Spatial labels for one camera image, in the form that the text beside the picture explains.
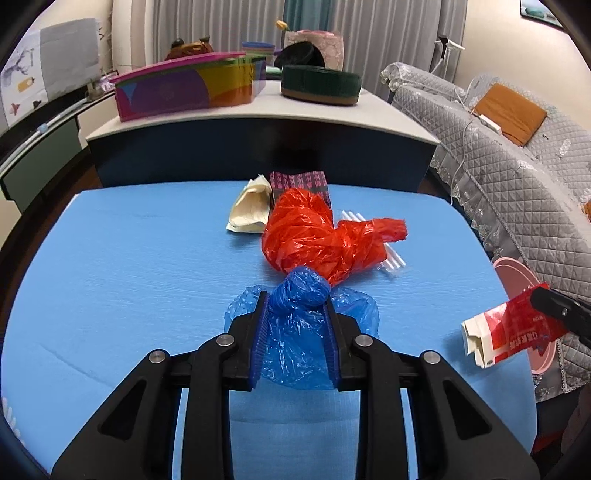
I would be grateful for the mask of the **red white carton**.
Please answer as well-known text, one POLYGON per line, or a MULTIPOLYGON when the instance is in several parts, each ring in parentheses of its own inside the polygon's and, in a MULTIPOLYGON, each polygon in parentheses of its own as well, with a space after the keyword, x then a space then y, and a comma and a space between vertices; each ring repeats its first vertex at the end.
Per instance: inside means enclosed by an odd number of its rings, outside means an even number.
POLYGON ((528 348, 544 353, 552 341, 567 333, 560 321, 532 307, 531 294, 538 286, 549 288, 546 283, 529 287, 515 298, 462 323, 465 354, 473 355, 478 367, 492 367, 528 348))

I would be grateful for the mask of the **blue plastic bag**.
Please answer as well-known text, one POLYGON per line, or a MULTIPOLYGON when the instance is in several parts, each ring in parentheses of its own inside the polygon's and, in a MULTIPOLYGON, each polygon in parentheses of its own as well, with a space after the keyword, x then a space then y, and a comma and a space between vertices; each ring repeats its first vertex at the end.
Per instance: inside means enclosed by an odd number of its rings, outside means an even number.
POLYGON ((298 390, 332 390, 325 361, 325 317, 322 305, 356 319, 363 334, 377 336, 380 315, 370 295, 349 287, 332 287, 308 267, 297 267, 276 287, 256 285, 238 295, 224 314, 224 327, 256 310, 259 295, 269 294, 270 335, 262 376, 298 390))

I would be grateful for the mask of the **cream paper napkin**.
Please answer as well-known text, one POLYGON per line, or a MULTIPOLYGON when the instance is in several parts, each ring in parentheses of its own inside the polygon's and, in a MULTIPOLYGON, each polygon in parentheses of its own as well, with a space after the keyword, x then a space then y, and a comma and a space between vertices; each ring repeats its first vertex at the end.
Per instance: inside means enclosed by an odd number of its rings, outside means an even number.
POLYGON ((226 229, 235 233, 262 234, 270 217, 273 188, 266 177, 249 180, 230 209, 226 229))

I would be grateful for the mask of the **red plastic bag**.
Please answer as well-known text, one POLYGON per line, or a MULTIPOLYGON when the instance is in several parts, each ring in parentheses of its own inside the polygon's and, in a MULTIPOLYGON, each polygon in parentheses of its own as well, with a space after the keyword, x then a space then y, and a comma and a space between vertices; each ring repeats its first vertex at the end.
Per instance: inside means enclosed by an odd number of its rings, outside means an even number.
POLYGON ((407 235, 406 222, 399 219, 335 222, 320 195, 290 188, 274 205, 263 230, 262 251, 281 273, 305 266, 335 286, 386 261, 385 245, 407 235))

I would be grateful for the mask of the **black pink patterned wrapper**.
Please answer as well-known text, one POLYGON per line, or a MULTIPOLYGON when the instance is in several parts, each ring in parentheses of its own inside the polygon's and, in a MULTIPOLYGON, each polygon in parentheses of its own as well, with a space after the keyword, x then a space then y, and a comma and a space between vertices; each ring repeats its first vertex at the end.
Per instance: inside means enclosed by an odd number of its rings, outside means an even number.
POLYGON ((325 178, 325 173, 322 171, 312 171, 294 175, 272 172, 270 173, 269 181, 271 186, 272 205, 280 199, 280 196, 283 195, 287 189, 300 188, 320 195, 322 200, 325 201, 325 204, 332 207, 327 178, 325 178))

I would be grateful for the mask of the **grey quilted sofa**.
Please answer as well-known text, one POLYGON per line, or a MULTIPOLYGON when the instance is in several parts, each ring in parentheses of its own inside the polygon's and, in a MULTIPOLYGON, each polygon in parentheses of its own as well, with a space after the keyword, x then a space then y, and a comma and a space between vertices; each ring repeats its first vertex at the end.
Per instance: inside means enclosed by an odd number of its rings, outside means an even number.
POLYGON ((590 299, 590 133, 535 94, 517 93, 547 111, 520 147, 487 127, 478 101, 503 79, 475 77, 467 89, 405 63, 388 65, 381 79, 394 107, 440 141, 431 161, 494 258, 525 263, 552 288, 590 299))

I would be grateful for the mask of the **blue table mat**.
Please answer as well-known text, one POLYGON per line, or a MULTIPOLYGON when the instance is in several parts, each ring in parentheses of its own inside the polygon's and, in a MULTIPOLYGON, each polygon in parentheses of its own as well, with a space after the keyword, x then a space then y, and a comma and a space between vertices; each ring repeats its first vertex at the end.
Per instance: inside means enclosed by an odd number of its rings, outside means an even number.
MULTIPOLYGON (((9 423, 50 469, 75 434, 150 351, 191 351, 222 332, 228 305, 280 274, 259 237, 226 230, 238 182, 105 188, 73 199, 34 256, 10 313, 1 360, 9 423)), ((435 350, 526 448, 537 432, 530 364, 520 353, 489 369, 464 351, 461 324, 506 292, 465 219, 430 195, 334 185, 337 212, 402 219, 405 260, 348 286, 376 301, 379 336, 411 355, 435 350)), ((351 479, 359 396, 262 380, 230 397, 238 479, 351 479)))

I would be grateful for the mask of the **tv cabinet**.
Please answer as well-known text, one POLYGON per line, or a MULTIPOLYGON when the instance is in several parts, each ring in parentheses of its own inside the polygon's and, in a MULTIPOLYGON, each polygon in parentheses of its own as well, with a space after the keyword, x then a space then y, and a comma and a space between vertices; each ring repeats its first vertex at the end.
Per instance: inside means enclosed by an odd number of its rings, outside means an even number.
POLYGON ((112 92, 81 99, 36 126, 1 162, 1 239, 48 182, 86 146, 86 137, 116 117, 112 92))

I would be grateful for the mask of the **dark green round bowl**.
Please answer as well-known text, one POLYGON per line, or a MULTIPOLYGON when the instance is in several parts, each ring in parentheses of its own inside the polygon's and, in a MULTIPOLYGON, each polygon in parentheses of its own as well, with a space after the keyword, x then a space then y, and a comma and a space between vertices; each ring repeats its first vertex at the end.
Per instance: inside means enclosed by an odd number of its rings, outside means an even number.
POLYGON ((280 92, 305 102, 353 106, 359 101, 362 78, 325 67, 287 65, 281 71, 280 92))

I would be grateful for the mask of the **grey curtains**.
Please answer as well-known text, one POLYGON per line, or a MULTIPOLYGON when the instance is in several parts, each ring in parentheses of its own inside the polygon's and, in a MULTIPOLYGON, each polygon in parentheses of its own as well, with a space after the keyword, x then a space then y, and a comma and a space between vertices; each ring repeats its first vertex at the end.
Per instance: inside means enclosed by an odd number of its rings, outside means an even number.
POLYGON ((216 51, 237 51, 246 41, 283 47, 302 35, 331 33, 342 40, 342 66, 360 75, 363 87, 384 91, 380 73, 403 62, 435 67, 440 36, 461 43, 467 2, 409 1, 156 1, 151 7, 155 61, 176 39, 209 37, 216 51))

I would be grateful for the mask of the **black hat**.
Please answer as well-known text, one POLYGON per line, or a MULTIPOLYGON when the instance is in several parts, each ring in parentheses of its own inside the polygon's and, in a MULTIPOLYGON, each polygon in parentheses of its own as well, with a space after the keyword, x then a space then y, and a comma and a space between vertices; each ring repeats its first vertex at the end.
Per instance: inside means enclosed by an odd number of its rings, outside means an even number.
POLYGON ((304 41, 290 44, 284 47, 276 55, 274 66, 283 69, 287 65, 303 65, 325 68, 325 59, 322 52, 313 43, 304 41))

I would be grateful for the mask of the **grey covered television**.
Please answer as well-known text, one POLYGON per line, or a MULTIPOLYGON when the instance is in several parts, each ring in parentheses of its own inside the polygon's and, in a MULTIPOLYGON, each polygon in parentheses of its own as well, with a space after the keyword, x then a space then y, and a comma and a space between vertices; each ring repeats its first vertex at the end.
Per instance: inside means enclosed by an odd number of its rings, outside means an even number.
POLYGON ((100 76, 96 19, 28 31, 1 71, 1 131, 100 76))

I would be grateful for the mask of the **brown figurine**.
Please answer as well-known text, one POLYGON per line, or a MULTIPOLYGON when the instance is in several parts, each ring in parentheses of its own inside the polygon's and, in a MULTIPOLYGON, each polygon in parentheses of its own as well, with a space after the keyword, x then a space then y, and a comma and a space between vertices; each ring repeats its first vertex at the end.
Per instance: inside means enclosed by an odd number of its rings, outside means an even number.
POLYGON ((214 53, 214 49, 209 42, 209 37, 202 37, 195 42, 186 43, 181 38, 175 39, 165 57, 166 60, 173 60, 188 56, 197 56, 202 54, 214 53))

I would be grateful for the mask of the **teal curtain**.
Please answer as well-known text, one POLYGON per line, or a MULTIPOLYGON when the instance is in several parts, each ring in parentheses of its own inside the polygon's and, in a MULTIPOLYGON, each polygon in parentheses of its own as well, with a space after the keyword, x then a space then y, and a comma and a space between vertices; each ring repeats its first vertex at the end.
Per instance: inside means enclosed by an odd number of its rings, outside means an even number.
POLYGON ((286 0, 283 20, 291 31, 327 30, 331 23, 332 0, 286 0))

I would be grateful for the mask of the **small photo frame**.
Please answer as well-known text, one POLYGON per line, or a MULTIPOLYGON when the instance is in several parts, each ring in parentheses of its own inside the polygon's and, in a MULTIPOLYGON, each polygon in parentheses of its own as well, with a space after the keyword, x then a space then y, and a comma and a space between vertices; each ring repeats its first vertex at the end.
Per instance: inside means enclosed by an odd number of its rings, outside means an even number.
POLYGON ((118 75, 117 71, 111 71, 101 76, 98 80, 93 81, 87 86, 88 97, 91 100, 96 100, 103 97, 114 90, 115 86, 113 79, 118 75))

